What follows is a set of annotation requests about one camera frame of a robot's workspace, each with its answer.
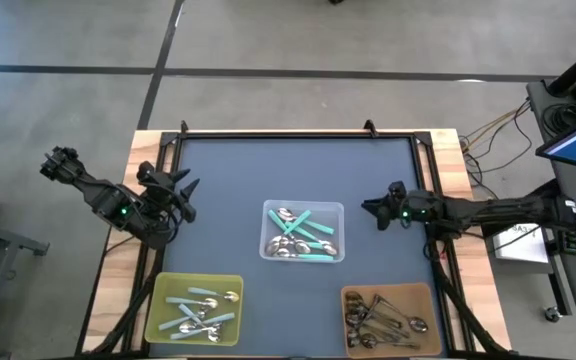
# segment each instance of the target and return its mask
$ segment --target wooden table frame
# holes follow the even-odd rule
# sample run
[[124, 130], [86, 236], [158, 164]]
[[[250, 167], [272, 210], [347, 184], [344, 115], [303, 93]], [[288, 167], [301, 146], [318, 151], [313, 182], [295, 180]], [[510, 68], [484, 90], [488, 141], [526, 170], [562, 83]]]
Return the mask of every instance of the wooden table frame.
[[[268, 137], [273, 134], [276, 137], [297, 136], [304, 137], [369, 137], [368, 130], [212, 130], [186, 132], [191, 137]], [[461, 148], [457, 132], [453, 129], [432, 130], [379, 130], [379, 134], [416, 135], [418, 162], [421, 166], [422, 181], [426, 189], [442, 192], [444, 195], [453, 197], [472, 198], [470, 182], [466, 173], [465, 164], [461, 155]], [[137, 131], [133, 138], [130, 157], [124, 175], [123, 183], [134, 191], [139, 192], [141, 187], [137, 184], [136, 172], [143, 161], [158, 162], [164, 170], [170, 169], [171, 164], [179, 164], [181, 147], [175, 146], [178, 142], [179, 132], [169, 131]], [[116, 230], [110, 231], [106, 247], [110, 247], [124, 238], [127, 234]], [[501, 305], [497, 295], [492, 270], [488, 261], [487, 250], [484, 242], [473, 236], [464, 236], [454, 243], [454, 249], [448, 247], [448, 256], [454, 255], [450, 264], [443, 261], [444, 270], [447, 274], [458, 273], [453, 277], [458, 282], [455, 284], [463, 295], [470, 309], [479, 319], [492, 337], [503, 347], [510, 348], [510, 341], [506, 331]], [[82, 332], [77, 346], [77, 353], [92, 350], [106, 337], [120, 318], [130, 302], [131, 294], [142, 284], [145, 270], [138, 269], [136, 264], [140, 262], [145, 268], [150, 268], [155, 259], [154, 251], [148, 251], [141, 247], [138, 241], [128, 242], [113, 250], [105, 256], [100, 264], [98, 278], [93, 289], [91, 302], [84, 320]], [[452, 348], [467, 350], [472, 348], [471, 337], [466, 333], [462, 336], [462, 321], [456, 309], [450, 301], [447, 301], [448, 309], [445, 314], [448, 324], [447, 332], [452, 333], [450, 340]], [[143, 349], [143, 328], [147, 313], [147, 302], [140, 308], [135, 323], [135, 332], [130, 332], [128, 338], [115, 350], [130, 351]], [[477, 350], [481, 350], [478, 343], [474, 344]]]

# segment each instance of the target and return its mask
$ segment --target yellow plastic bin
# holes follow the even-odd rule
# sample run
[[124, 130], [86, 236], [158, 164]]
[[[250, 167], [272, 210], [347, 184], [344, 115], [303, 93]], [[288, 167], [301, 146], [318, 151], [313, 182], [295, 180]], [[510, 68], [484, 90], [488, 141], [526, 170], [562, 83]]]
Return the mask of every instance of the yellow plastic bin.
[[[221, 342], [213, 343], [208, 340], [206, 334], [198, 334], [181, 340], [171, 340], [170, 335], [178, 333], [177, 326], [166, 330], [159, 330], [159, 324], [181, 318], [184, 313], [179, 309], [178, 304], [166, 303], [166, 297], [181, 297], [192, 300], [203, 301], [206, 295], [195, 295], [188, 292], [188, 287], [198, 287], [202, 289], [216, 291], [225, 294], [226, 291], [234, 291], [239, 295], [239, 301], [230, 302], [222, 297], [213, 297], [219, 302], [216, 309], [210, 311], [205, 320], [235, 313], [235, 318], [224, 323], [221, 332]], [[239, 275], [210, 275], [210, 274], [187, 274], [187, 273], [166, 273], [157, 275], [155, 289], [150, 303], [150, 312], [146, 323], [144, 334], [146, 341], [161, 344], [190, 344], [190, 345], [215, 345], [234, 346], [239, 341], [239, 327], [241, 325], [241, 309], [244, 301], [244, 280]], [[197, 311], [198, 305], [189, 304], [188, 307]]]

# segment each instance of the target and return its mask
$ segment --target concrete floor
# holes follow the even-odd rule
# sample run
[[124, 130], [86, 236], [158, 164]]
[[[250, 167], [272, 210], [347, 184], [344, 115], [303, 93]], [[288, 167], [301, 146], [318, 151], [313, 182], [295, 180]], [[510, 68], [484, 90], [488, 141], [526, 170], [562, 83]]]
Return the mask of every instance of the concrete floor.
[[[0, 64], [154, 67], [172, 4], [0, 1]], [[556, 74], [575, 59], [576, 1], [188, 0], [167, 66]], [[72, 146], [91, 173], [120, 181], [149, 82], [0, 74], [0, 225], [52, 244], [47, 257], [16, 264], [0, 304], [0, 351], [73, 353], [108, 229], [39, 164], [54, 145]], [[357, 128], [370, 118], [465, 134], [525, 96], [522, 83], [165, 77], [149, 128], [182, 119], [195, 129]], [[540, 142], [530, 113], [520, 125]], [[508, 127], [482, 167], [524, 146]], [[529, 153], [484, 182], [519, 196], [552, 176]], [[547, 277], [492, 260], [513, 348], [576, 358], [576, 316], [557, 325], [541, 316], [553, 304]]]

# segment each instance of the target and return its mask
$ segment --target clear plastic bin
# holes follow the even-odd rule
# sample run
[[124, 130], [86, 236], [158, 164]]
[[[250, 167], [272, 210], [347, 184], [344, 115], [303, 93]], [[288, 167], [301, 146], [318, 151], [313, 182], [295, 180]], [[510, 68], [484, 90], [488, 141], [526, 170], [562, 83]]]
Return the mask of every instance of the clear plastic bin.
[[[311, 212], [306, 221], [299, 225], [300, 230], [297, 229], [291, 232], [291, 234], [294, 236], [294, 239], [287, 236], [291, 243], [281, 247], [283, 249], [287, 249], [290, 252], [290, 257], [273, 256], [271, 251], [269, 251], [270, 249], [267, 249], [271, 239], [284, 233], [284, 230], [282, 230], [268, 214], [270, 210], [273, 210], [275, 214], [279, 215], [280, 208], [289, 209], [295, 217], [299, 217], [307, 210]], [[334, 229], [334, 233], [330, 235], [324, 231], [320, 231], [317, 229], [317, 225], [323, 225], [325, 227], [332, 228]], [[295, 246], [295, 239], [297, 242], [300, 242], [299, 240], [305, 241], [307, 243], [306, 245], [308, 245], [308, 248], [310, 248], [310, 253], [299, 253]], [[310, 245], [313, 244], [321, 244], [317, 240], [330, 242], [332, 247], [337, 250], [337, 254], [330, 255], [329, 251], [326, 251], [325, 248], [320, 248], [320, 245], [310, 247]], [[261, 241], [259, 243], [259, 255], [266, 260], [272, 261], [321, 263], [338, 263], [342, 261], [346, 256], [344, 248], [344, 206], [336, 202], [266, 200], [264, 202], [263, 219], [261, 221]], [[329, 257], [301, 255], [328, 255]]]

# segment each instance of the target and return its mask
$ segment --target teal handle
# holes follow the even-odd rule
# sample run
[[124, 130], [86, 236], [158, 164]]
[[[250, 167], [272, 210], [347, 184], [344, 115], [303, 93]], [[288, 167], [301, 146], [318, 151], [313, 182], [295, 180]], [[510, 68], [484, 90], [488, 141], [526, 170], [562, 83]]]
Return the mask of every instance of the teal handle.
[[315, 254], [301, 254], [299, 255], [299, 258], [309, 260], [324, 260], [324, 261], [334, 260], [334, 258], [330, 255], [315, 255]]
[[311, 249], [317, 249], [317, 250], [323, 250], [324, 249], [324, 246], [321, 243], [307, 242], [306, 245], [308, 245], [308, 247]]
[[[286, 222], [286, 225], [290, 226], [292, 225], [292, 223], [290, 221]], [[317, 241], [317, 237], [311, 233], [309, 233], [308, 231], [304, 230], [303, 228], [297, 226], [295, 228], [295, 231], [300, 233], [301, 235], [307, 237], [308, 239], [312, 240], [312, 241]]]
[[201, 304], [201, 301], [177, 298], [172, 296], [166, 297], [166, 302], [169, 304]]
[[187, 333], [176, 333], [176, 334], [172, 334], [170, 335], [170, 340], [181, 340], [181, 339], [185, 339], [187, 337], [190, 336], [195, 336], [197, 334], [199, 334], [200, 332], [202, 332], [203, 330], [192, 330], [191, 332], [187, 332]]
[[190, 316], [190, 318], [192, 319], [192, 321], [196, 322], [197, 324], [203, 324], [201, 322], [201, 320], [197, 317], [197, 315], [195, 315], [195, 313], [192, 312], [192, 310], [190, 310], [188, 308], [188, 306], [184, 305], [184, 304], [179, 304], [179, 310], [183, 311], [184, 314]]
[[228, 320], [232, 320], [234, 318], [235, 318], [235, 313], [228, 313], [228, 314], [219, 315], [219, 316], [214, 317], [212, 319], [208, 319], [208, 320], [204, 321], [204, 324], [212, 324], [212, 323], [221, 322], [221, 321], [228, 321]]
[[333, 235], [335, 233], [335, 229], [329, 228], [326, 225], [317, 224], [316, 222], [306, 220], [306, 221], [304, 221], [304, 224], [306, 224], [312, 228], [315, 228], [324, 234]]
[[163, 323], [163, 324], [159, 324], [159, 327], [158, 327], [159, 331], [170, 329], [171, 327], [173, 327], [175, 325], [179, 325], [186, 320], [190, 320], [190, 316], [185, 316], [185, 317], [182, 317], [180, 319], [175, 319], [175, 320]]
[[275, 224], [277, 224], [277, 226], [279, 226], [279, 228], [283, 231], [287, 231], [288, 228], [286, 227], [286, 225], [284, 225], [284, 222], [281, 221], [281, 219], [279, 218], [279, 216], [272, 210], [268, 210], [268, 216], [270, 216], [270, 218], [272, 219], [272, 221], [275, 222]]
[[310, 210], [306, 210], [304, 211], [303, 214], [299, 215], [299, 217], [297, 218], [297, 220], [295, 220], [292, 224], [290, 224], [288, 226], [288, 229], [284, 230], [284, 235], [288, 235], [290, 234], [293, 230], [295, 230], [295, 228], [299, 225], [301, 225], [302, 222], [304, 222], [308, 216], [310, 216]]
[[195, 288], [195, 287], [189, 287], [188, 288], [188, 292], [191, 294], [195, 294], [195, 295], [213, 295], [213, 296], [220, 296], [218, 293], [211, 291], [211, 290], [206, 290], [206, 289], [201, 289], [201, 288]]

